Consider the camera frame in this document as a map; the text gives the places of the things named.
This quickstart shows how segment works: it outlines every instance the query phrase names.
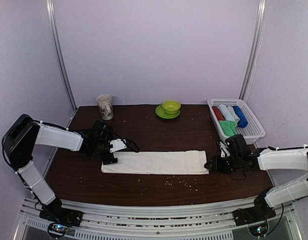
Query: white plastic basket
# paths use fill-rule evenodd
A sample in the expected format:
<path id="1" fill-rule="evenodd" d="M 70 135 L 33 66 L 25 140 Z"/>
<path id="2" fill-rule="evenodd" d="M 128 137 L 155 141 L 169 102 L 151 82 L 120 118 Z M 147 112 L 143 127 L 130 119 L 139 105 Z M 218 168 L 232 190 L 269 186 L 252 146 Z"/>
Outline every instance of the white plastic basket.
<path id="1" fill-rule="evenodd" d="M 228 98 L 211 98 L 207 100 L 210 109 L 210 115 L 212 120 L 216 126 L 218 135 L 222 142 L 225 142 L 225 139 L 228 138 L 220 127 L 220 124 L 216 118 L 216 115 L 212 109 L 212 107 L 218 107 L 220 104 L 224 104 L 226 106 L 239 106 L 242 112 L 244 113 L 248 125 L 245 128 L 237 127 L 236 131 L 238 134 L 242 134 L 247 144 L 253 144 L 257 139 L 265 136 L 265 130 L 262 125 L 259 123 L 257 118 L 255 117 L 252 110 L 248 107 L 248 105 L 240 99 L 228 99 Z"/>

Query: white wall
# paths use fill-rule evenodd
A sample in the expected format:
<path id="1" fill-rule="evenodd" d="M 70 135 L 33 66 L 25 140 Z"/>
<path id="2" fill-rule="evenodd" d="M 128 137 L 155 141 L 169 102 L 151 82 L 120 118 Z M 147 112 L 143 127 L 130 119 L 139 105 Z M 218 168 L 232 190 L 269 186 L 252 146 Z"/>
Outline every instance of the white wall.
<path id="1" fill-rule="evenodd" d="M 263 125 L 260 147 L 308 144 L 308 0 L 269 0 L 261 50 L 247 100 Z M 272 172 L 277 184 L 301 171 Z M 294 204 L 308 240 L 308 199 Z"/>
<path id="2" fill-rule="evenodd" d="M 65 125 L 72 114 L 61 81 L 45 0 L 0 0 L 0 240 L 11 239 L 28 191 L 3 161 L 1 139 L 22 114 Z M 35 151 L 40 171 L 50 148 Z"/>
<path id="3" fill-rule="evenodd" d="M 68 76 L 79 106 L 237 98 L 258 1 L 56 0 Z"/>

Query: mint green towel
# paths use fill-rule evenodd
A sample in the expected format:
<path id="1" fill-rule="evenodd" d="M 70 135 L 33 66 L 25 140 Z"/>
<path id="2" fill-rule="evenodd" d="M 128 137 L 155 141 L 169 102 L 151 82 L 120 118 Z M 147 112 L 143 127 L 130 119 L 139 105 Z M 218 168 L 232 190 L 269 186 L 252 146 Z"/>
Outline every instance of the mint green towel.
<path id="1" fill-rule="evenodd" d="M 234 136 L 237 134 L 234 121 L 219 121 L 219 124 L 226 136 Z"/>

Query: blue rolled towel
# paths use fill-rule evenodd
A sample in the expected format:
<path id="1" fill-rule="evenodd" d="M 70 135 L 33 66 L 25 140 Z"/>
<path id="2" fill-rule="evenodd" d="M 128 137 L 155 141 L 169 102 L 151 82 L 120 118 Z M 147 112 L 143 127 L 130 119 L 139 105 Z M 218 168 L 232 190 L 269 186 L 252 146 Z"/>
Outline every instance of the blue rolled towel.
<path id="1" fill-rule="evenodd" d="M 239 117 L 238 126 L 242 129 L 247 127 L 248 121 L 247 121 L 244 113 L 242 112 L 242 110 L 239 108 L 239 106 L 233 106 L 233 109 L 234 109 L 236 115 Z"/>

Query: wooden table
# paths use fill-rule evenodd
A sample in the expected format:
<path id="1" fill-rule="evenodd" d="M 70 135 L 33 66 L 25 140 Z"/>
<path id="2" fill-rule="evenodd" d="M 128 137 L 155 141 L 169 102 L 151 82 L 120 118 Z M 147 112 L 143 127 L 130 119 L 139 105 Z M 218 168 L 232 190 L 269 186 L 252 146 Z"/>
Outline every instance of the wooden table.
<path id="1" fill-rule="evenodd" d="M 183 105 L 176 119 L 155 114 L 155 105 L 114 106 L 107 121 L 121 137 L 135 141 L 141 151 L 205 150 L 217 154 L 219 137 L 207 105 Z M 100 120 L 96 106 L 80 107 L 70 130 L 91 128 Z M 244 181 L 227 174 L 140 175 L 102 173 L 98 156 L 59 149 L 47 182 L 61 199 L 117 206 L 177 206 L 206 204 L 252 197 L 272 187 L 267 172 L 247 172 Z M 243 177 L 242 170 L 232 173 Z"/>

